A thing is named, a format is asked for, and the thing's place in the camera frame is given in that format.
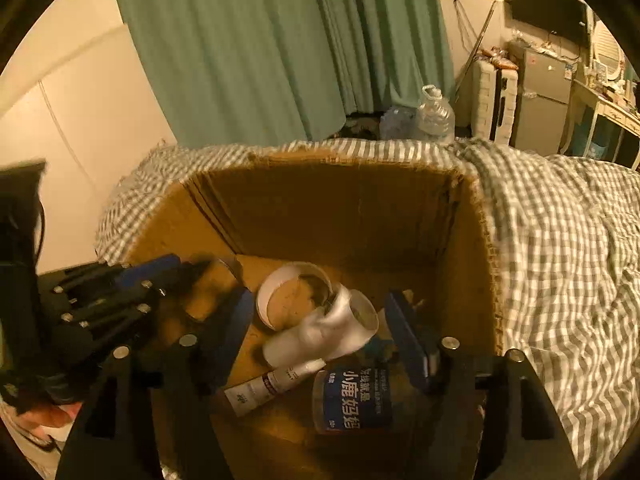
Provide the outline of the left hand holding gripper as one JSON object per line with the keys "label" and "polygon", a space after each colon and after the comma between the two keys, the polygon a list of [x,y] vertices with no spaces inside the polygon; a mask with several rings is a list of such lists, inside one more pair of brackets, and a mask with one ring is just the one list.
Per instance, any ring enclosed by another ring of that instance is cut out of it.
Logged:
{"label": "left hand holding gripper", "polygon": [[68,439],[81,408],[82,402],[62,405],[45,403],[36,405],[30,411],[19,412],[1,401],[1,416],[18,434],[45,446],[52,441],[65,442]]}

